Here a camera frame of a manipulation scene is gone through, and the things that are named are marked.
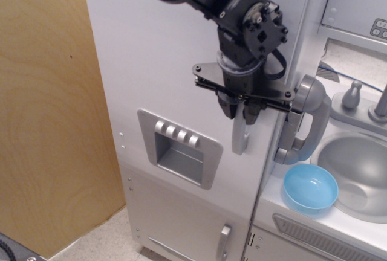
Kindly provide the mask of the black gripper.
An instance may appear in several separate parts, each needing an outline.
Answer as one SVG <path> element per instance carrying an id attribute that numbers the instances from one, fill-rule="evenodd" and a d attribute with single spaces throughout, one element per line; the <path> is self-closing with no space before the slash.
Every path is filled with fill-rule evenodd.
<path id="1" fill-rule="evenodd" d="M 195 84 L 215 91 L 224 115 L 234 119 L 239 104 L 244 105 L 246 125 L 254 125 L 261 110 L 289 111 L 296 93 L 282 80 L 270 80 L 258 68 L 245 74 L 224 71 L 218 63 L 199 63 L 192 67 Z"/>

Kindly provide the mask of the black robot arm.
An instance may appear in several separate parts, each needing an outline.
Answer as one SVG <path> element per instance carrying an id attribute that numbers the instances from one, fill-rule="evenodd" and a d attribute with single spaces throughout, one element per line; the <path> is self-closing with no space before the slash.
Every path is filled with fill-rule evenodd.
<path id="1" fill-rule="evenodd" d="M 287 63 L 279 46 L 287 41 L 282 12 L 271 0 L 161 0 L 187 3 L 217 24 L 219 52 L 213 64 L 193 67 L 196 85 L 213 90 L 228 118 L 238 106 L 247 125 L 267 108 L 291 110 L 295 93 L 282 78 Z"/>

